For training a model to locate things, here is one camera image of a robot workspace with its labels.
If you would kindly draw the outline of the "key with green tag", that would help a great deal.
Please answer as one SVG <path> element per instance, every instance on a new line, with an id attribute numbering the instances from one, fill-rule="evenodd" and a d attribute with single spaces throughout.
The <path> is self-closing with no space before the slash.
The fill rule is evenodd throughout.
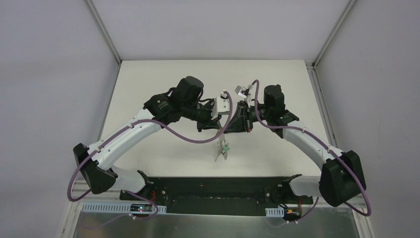
<path id="1" fill-rule="evenodd" d="M 230 148 L 229 148 L 229 146 L 228 145 L 223 145 L 222 146 L 222 148 L 221 148 L 221 151 L 220 151 L 220 153 L 223 155 L 223 156 L 227 156 L 227 153 L 228 153 L 228 151 L 230 150 Z"/>

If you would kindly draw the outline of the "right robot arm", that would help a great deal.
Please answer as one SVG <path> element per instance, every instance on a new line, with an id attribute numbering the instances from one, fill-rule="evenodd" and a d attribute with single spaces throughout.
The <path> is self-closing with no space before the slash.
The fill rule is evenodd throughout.
<path id="1" fill-rule="evenodd" d="M 251 99 L 251 89 L 252 85 L 236 87 L 236 94 L 243 100 L 238 102 L 225 133 L 251 132 L 255 122 L 262 122 L 280 138 L 300 149 L 320 169 L 320 176 L 300 175 L 287 182 L 281 190 L 285 202 L 294 203 L 301 196 L 316 196 L 337 207 L 359 194 L 365 195 L 366 181 L 356 152 L 344 152 L 327 145 L 308 130 L 296 115 L 286 109 L 280 85 L 266 86 L 261 104 L 257 98 Z"/>

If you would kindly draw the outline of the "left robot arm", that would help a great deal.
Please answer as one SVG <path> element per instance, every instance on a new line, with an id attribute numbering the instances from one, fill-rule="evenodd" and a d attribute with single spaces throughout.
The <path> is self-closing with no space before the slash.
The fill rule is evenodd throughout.
<path id="1" fill-rule="evenodd" d="M 114 163 L 141 140 L 165 128 L 175 136 L 197 144 L 211 142 L 225 131 L 225 127 L 206 140 L 193 140 L 169 128 L 181 118 L 197 122 L 197 129 L 217 125 L 222 114 L 231 115 L 231 98 L 224 91 L 213 99 L 202 100 L 203 83 L 187 76 L 176 87 L 167 92 L 153 95 L 144 106 L 120 129 L 89 146 L 82 143 L 73 148 L 77 173 L 81 173 L 93 194 L 103 193 L 110 188 L 128 190 L 138 200 L 150 197 L 151 187 L 142 172 L 127 171 Z"/>

